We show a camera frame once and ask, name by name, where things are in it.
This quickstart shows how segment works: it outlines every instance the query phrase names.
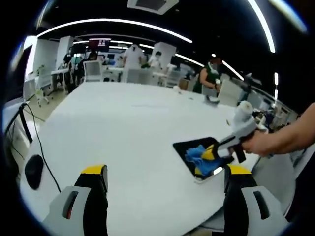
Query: ceiling vent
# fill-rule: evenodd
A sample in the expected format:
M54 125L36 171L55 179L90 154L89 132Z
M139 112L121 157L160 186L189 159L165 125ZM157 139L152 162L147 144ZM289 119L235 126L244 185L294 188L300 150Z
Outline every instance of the ceiling vent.
M128 0L127 7L163 15L178 2L179 0Z

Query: black tray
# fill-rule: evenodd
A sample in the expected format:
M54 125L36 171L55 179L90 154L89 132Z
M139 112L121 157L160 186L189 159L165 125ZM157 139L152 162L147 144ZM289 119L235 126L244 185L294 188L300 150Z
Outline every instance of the black tray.
M204 148L207 148L210 145L217 144L217 143L218 143L218 141L215 138L208 137L208 138L196 139L196 140L191 140L191 141L186 141L186 142L174 143L173 147L177 151L177 153L179 154L180 158L185 163L185 165L187 166L187 168L189 169L191 174L193 176L195 176L196 178L204 180L204 179L207 179L208 177L212 176L213 172L210 172L207 176L195 174L195 164L192 163L192 162L187 162L186 159L185 159L186 151L189 148L196 148L199 145L203 145ZM231 163L233 160L234 160L233 157L226 158L226 161L221 165L221 167L224 168L224 166L226 166L227 164Z

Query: blue cloth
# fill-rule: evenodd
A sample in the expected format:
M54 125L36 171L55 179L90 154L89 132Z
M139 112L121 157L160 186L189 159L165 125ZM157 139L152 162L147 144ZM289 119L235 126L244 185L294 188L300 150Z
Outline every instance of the blue cloth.
M223 158L218 158L213 161L202 159L201 155L205 151L206 149L203 145L199 145L198 147L188 149L185 155L186 161L194 163L203 176L208 175L224 162Z

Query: green shirt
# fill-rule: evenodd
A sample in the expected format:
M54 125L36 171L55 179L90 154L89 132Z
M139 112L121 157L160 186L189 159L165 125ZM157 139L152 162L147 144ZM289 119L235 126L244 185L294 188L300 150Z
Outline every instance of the green shirt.
M207 78L206 78L206 81L207 82L209 82L209 83L211 83L211 84L216 84L216 79L219 79L220 77L219 77L219 75L218 74L216 74L216 73L212 73L211 72L211 69L210 69L210 67L209 67L209 65L207 64L207 65L205 65L205 67L204 67L206 70L207 70L207 74L208 74L208 76L207 76ZM200 75L199 75L199 78L198 78L198 80L196 81L196 84L195 84L195 86L193 87L193 90L192 90L193 92L197 92L197 93L201 93L202 92L202 83L201 83L201 81L200 81Z

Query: black cable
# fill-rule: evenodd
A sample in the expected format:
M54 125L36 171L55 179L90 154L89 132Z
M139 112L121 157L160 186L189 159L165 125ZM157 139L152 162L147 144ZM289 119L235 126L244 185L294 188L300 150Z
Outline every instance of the black cable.
M15 128L15 121L16 120L14 120L14 123L13 123L13 132L12 132L12 136L11 136L11 133L10 133L10 131L8 132L9 133L9 135L10 135L10 140L11 140L11 146L12 146L12 148L21 156L21 158L23 159L23 160L25 160L25 158L24 158L24 156L15 148L15 146L13 145L13 138L14 138L14 128Z
M38 142L39 142L39 145L40 145L41 155L42 155L42 157L43 157L43 160L44 160L44 162L45 162L45 165L46 165L46 167L47 167L47 169L48 169L50 175L51 175L52 178L54 179L54 182L56 183L56 186L57 186L57 188L58 188L58 191L61 193L59 184L58 184L58 182L57 182L55 176L54 176L53 173L51 172L50 168L48 167L47 162L46 162L46 159L45 159L45 157L44 157L43 146L42 146L41 141L40 141L39 136L38 136L38 132L37 132L37 128L36 128L36 123L35 123L35 116L34 116L34 113L33 113L33 111L31 110L30 106L29 106L27 103L26 103L25 105L29 108L29 110L30 110L30 112L31 112L31 115L33 116L33 122L34 122L35 131L36 131L36 136L37 136L37 138L38 138Z
M28 112L28 110L25 110L25 109L23 109L23 111L25 111L26 113L28 113L28 114L30 114L31 116L33 116L30 112ZM39 120L41 120L42 122L45 122L45 120L44 119L42 119L42 118L40 118L40 117L37 117L37 116L35 116L37 119L39 119Z

